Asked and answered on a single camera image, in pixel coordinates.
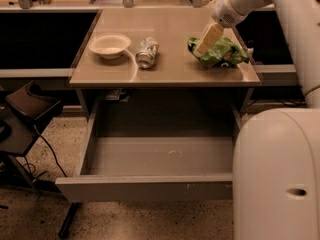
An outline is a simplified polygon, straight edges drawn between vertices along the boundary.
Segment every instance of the crumpled green bag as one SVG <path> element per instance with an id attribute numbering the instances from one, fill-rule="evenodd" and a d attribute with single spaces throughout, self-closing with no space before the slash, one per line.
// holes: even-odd
<path id="1" fill-rule="evenodd" d="M 198 42 L 199 38 L 190 37 L 188 39 L 188 50 L 192 54 Z M 221 37 L 205 55 L 196 58 L 207 68 L 212 68 L 213 66 L 235 67 L 241 62 L 249 62 L 249 57 L 244 50 L 225 36 Z"/>

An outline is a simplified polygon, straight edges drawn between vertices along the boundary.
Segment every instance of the bowl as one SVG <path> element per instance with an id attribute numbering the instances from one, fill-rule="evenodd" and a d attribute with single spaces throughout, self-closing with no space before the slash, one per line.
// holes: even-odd
<path id="1" fill-rule="evenodd" d="M 130 44 L 129 37 L 108 33 L 94 37 L 89 45 L 89 50 L 103 59 L 112 60 L 121 57 Z"/>

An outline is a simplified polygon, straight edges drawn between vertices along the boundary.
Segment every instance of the soda can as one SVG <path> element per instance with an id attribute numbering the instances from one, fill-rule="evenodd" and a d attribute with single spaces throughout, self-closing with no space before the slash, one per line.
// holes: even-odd
<path id="1" fill-rule="evenodd" d="M 136 53 L 136 63 L 140 68 L 150 68 L 156 61 L 159 43 L 153 37 L 147 37 L 140 42 Z"/>

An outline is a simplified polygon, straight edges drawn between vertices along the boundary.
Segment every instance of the floor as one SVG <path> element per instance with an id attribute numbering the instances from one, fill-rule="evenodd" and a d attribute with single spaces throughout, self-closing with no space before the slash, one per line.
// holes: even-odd
<path id="1" fill-rule="evenodd" d="M 54 118 L 44 137 L 54 148 L 67 175 L 72 175 L 85 132 L 84 117 Z M 41 179 L 62 177 L 42 140 L 28 154 Z M 37 195 L 29 189 L 0 186 L 0 239 L 58 239 L 69 203 L 58 193 Z M 84 203 L 80 206 L 68 239 L 231 240 L 232 201 L 164 203 Z"/>

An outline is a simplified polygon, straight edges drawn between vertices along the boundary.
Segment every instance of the open drawer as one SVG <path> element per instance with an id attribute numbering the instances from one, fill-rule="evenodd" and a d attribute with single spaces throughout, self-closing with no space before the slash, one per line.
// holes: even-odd
<path id="1" fill-rule="evenodd" d="M 232 199 L 234 117 L 224 88 L 133 89 L 97 99 L 70 202 Z"/>

